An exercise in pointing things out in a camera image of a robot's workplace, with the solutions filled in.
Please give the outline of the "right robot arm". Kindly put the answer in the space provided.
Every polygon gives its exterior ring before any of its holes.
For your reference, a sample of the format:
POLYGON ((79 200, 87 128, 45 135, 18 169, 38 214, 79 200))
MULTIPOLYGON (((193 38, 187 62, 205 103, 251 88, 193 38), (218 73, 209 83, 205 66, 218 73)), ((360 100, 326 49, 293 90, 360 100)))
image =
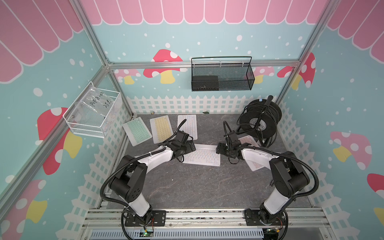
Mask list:
POLYGON ((277 153, 249 143, 242 144, 226 121, 223 126, 226 142, 217 145, 217 154, 229 160, 254 162, 271 171, 274 190, 260 205, 257 217, 263 225, 271 225, 297 198, 310 196, 318 190, 318 175, 294 153, 277 153))

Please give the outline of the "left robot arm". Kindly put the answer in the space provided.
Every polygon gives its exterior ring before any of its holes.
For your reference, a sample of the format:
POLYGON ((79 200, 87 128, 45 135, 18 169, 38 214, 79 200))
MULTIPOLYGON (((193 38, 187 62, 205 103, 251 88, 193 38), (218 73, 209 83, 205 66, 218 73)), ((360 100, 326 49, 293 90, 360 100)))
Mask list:
POLYGON ((152 206, 142 194, 147 173, 171 160, 182 163, 185 155, 196 151, 193 140, 189 134, 177 131, 153 151, 137 157, 124 156, 102 184, 100 197, 133 210, 137 217, 149 216, 152 206))

